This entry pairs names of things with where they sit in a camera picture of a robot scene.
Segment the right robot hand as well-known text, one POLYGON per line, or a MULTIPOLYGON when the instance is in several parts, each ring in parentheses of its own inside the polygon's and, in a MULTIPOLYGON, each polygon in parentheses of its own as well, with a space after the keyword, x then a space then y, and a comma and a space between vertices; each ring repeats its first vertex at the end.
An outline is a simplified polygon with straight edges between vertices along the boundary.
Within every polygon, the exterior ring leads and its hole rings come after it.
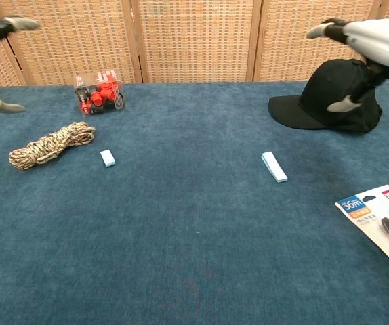
POLYGON ((344 98, 327 107, 327 111, 345 113, 358 108, 361 98, 389 79, 389 18, 345 21, 329 18, 312 27, 309 39, 328 37, 349 46, 366 59, 363 80, 344 98))

